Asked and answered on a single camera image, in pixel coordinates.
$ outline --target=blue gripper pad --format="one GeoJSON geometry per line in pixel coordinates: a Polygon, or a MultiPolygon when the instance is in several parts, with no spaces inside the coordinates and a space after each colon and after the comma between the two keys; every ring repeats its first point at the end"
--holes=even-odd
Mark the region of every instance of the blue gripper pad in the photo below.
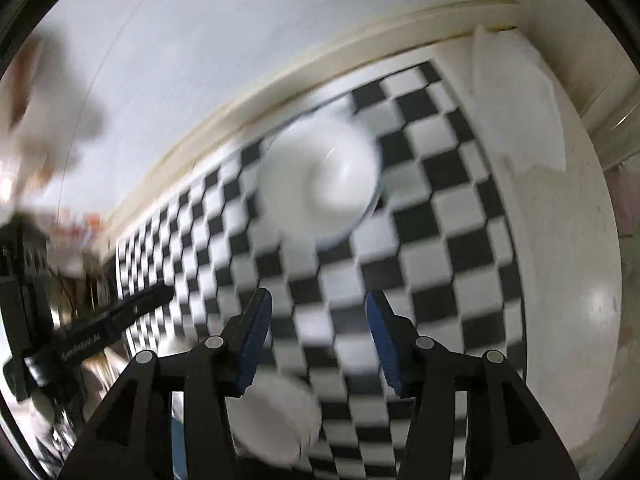
{"type": "Polygon", "coordinates": [[[238,356],[236,387],[240,395],[254,382],[264,340],[271,324],[272,308],[271,293],[266,288],[256,289],[236,329],[234,343],[239,342],[240,345],[233,350],[238,356]]]}
{"type": "Polygon", "coordinates": [[[365,312],[386,383],[398,397],[411,396],[419,368],[412,349],[418,333],[411,320],[396,316],[381,290],[367,294],[365,312]]]}

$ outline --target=wall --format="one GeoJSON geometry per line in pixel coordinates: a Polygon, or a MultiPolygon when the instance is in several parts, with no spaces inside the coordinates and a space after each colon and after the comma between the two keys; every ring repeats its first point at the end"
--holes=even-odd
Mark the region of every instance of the wall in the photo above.
{"type": "MultiPolygon", "coordinates": [[[[35,202],[108,214],[182,136],[241,89],[357,28],[458,1],[61,0],[43,26],[62,40],[74,94],[82,96],[65,104],[58,121],[59,130],[72,133],[75,164],[35,202]]],[[[633,86],[635,72],[633,81],[620,81],[628,61],[582,0],[521,1],[524,32],[578,110],[587,112],[603,95],[617,103],[633,86]],[[576,64],[576,50],[584,61],[604,54],[607,62],[576,64]]],[[[57,85],[53,101],[64,87],[57,85]]]]}

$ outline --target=checkered mat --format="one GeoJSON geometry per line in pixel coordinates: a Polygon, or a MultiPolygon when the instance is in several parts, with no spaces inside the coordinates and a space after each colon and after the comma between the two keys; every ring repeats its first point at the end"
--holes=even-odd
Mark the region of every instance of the checkered mat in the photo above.
{"type": "MultiPolygon", "coordinates": [[[[364,124],[383,157],[383,195],[347,240],[317,248],[281,237],[256,200],[257,169],[278,131],[194,179],[118,245],[124,295],[164,279],[176,300],[127,332],[132,352],[175,333],[218,334],[257,285],[273,295],[262,365],[310,384],[322,407],[318,444],[299,467],[319,478],[392,478],[411,400],[386,386],[364,314],[382,288],[396,313],[450,350],[526,362],[522,290],[510,229],[484,154],[425,60],[308,113],[364,124]]],[[[456,403],[452,476],[465,452],[456,403]]]]}

